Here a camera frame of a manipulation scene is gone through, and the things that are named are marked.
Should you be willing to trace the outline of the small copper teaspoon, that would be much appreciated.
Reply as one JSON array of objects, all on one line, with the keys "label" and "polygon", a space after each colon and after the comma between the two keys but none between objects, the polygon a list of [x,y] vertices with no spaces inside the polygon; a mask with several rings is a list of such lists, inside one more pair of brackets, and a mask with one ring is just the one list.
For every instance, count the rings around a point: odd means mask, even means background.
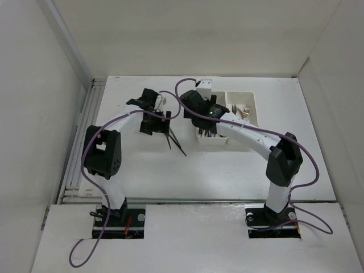
[{"label": "small copper teaspoon", "polygon": [[165,134],[165,136],[166,136],[166,140],[167,140],[167,143],[168,143],[168,147],[169,147],[170,150],[172,150],[171,149],[171,143],[169,141],[169,134]]}]

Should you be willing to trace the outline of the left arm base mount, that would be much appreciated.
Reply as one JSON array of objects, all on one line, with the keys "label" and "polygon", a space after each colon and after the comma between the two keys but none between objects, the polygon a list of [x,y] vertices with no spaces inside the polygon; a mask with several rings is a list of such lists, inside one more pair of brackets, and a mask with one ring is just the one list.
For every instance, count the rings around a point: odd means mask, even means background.
[{"label": "left arm base mount", "polygon": [[[94,218],[92,238],[97,239],[106,222],[107,208],[98,205],[89,215]],[[120,210],[111,211],[101,239],[143,239],[145,220],[145,205],[127,204],[125,201]]]}]

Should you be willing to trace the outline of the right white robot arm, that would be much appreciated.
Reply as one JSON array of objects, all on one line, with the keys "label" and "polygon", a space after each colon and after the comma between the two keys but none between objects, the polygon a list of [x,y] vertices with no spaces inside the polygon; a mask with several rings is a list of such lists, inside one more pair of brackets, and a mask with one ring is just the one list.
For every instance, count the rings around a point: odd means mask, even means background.
[{"label": "right white robot arm", "polygon": [[184,118],[189,118],[194,126],[245,144],[267,160],[266,176],[270,187],[263,216],[270,224],[282,220],[292,181],[303,162],[299,147],[290,141],[295,141],[296,137],[290,133],[283,138],[264,133],[228,108],[216,104],[216,100],[203,99],[196,90],[184,93],[179,100],[184,107]]}]

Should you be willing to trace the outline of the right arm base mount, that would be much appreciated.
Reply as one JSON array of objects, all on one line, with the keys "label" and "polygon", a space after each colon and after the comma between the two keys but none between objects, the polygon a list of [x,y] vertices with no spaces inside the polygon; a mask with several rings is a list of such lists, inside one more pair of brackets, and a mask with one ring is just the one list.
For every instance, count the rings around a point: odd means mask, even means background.
[{"label": "right arm base mount", "polygon": [[289,205],[275,213],[265,204],[248,204],[245,215],[250,239],[301,238],[296,211]]}]

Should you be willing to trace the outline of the silver fork black handle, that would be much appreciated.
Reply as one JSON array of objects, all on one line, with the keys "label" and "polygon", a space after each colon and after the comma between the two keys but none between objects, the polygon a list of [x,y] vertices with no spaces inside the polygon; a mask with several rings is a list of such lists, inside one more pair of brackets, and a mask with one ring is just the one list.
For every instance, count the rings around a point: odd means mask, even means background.
[{"label": "silver fork black handle", "polygon": [[175,133],[173,132],[173,130],[171,128],[169,128],[169,137],[171,138],[171,140],[174,142],[174,144],[177,146],[177,148],[182,152],[182,154],[184,156],[187,156],[186,153],[184,152],[184,150],[182,149]]}]

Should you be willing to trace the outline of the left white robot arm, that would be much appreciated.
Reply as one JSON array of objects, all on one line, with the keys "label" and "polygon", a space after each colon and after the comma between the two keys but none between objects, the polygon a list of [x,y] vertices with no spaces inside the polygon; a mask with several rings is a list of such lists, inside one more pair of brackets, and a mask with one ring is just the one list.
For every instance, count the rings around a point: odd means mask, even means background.
[{"label": "left white robot arm", "polygon": [[86,130],[81,163],[90,175],[98,177],[93,184],[104,194],[102,209],[114,225],[127,220],[126,196],[116,178],[122,164],[122,137],[135,128],[146,135],[169,134],[171,112],[163,111],[165,103],[161,93],[145,88],[139,98],[128,100],[116,117]]}]

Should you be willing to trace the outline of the copper fork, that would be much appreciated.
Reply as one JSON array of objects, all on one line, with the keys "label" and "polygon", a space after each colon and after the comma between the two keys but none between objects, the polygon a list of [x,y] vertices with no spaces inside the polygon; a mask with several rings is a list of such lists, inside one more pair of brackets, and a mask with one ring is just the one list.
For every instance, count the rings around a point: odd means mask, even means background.
[{"label": "copper fork", "polygon": [[237,108],[242,118],[247,118],[250,115],[251,106],[245,105],[243,109]]}]

